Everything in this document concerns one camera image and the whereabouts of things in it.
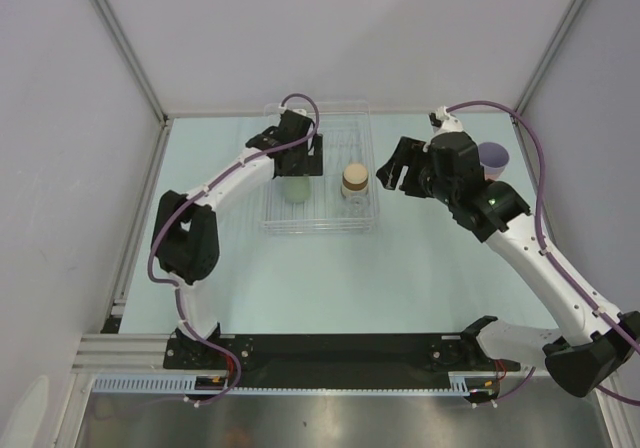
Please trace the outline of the green cup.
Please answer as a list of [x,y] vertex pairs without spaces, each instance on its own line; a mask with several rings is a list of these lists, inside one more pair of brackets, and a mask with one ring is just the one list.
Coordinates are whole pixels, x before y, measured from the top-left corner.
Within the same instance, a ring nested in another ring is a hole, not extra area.
[[290,204],[305,203],[312,193],[308,176],[284,177],[281,182],[283,199]]

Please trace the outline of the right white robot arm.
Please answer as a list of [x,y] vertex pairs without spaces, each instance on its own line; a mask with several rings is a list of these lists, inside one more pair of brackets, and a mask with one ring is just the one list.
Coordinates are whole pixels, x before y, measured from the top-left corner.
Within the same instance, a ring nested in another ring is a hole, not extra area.
[[639,314],[576,290],[553,246],[540,247],[529,205],[509,184],[486,179],[476,143],[465,132],[425,142],[401,137],[376,172],[383,188],[443,203],[456,223],[505,260],[542,302],[557,326],[537,329],[486,316],[466,329],[463,361],[484,369],[495,359],[546,370],[567,393],[583,398],[632,355]]

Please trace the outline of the purple cup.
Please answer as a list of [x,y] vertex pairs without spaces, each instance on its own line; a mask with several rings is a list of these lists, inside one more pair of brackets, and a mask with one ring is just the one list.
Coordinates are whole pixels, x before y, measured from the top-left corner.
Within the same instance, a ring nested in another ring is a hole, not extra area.
[[497,180],[510,161],[508,150],[499,143],[483,142],[478,145],[478,153],[485,178]]

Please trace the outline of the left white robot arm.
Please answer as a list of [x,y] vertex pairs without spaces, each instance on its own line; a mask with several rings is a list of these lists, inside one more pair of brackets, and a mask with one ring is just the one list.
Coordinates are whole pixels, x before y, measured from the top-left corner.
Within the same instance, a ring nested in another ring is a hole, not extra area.
[[222,215],[275,178],[323,174],[319,115],[280,109],[279,122],[251,137],[219,174],[185,193],[169,190],[158,203],[147,274],[152,282],[171,286],[177,331],[189,338],[185,353],[202,368],[221,355],[220,342],[211,337],[219,322],[201,299],[199,284],[220,259]]

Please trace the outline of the clear glass cup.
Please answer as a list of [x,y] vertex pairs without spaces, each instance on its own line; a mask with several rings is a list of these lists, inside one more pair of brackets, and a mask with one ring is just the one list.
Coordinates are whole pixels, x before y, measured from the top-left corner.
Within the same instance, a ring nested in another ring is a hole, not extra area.
[[344,216],[349,219],[370,217],[370,203],[367,196],[352,195],[345,198]]

